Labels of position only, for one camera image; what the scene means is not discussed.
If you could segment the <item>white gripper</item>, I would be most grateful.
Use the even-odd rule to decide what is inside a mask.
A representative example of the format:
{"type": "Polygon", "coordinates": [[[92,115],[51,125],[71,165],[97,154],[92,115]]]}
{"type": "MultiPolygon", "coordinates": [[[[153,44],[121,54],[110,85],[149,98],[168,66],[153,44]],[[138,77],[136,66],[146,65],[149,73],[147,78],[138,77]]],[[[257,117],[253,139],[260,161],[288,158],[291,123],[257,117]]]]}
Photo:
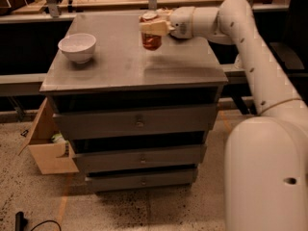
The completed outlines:
{"type": "Polygon", "coordinates": [[[140,23],[140,31],[144,34],[154,36],[166,36],[169,33],[180,39],[191,39],[193,37],[193,13],[195,7],[181,7],[176,10],[160,8],[156,11],[161,19],[140,23]]]}

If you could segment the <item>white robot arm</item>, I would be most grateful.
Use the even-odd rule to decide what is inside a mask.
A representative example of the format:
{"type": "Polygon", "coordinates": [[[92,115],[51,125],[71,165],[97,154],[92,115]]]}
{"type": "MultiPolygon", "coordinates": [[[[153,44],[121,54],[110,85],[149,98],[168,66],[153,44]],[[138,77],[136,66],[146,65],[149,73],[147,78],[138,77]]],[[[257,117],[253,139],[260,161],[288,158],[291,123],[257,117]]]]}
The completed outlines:
{"type": "Polygon", "coordinates": [[[230,133],[226,231],[308,231],[308,107],[260,36],[246,0],[147,13],[140,30],[236,45],[257,115],[230,133]]]}

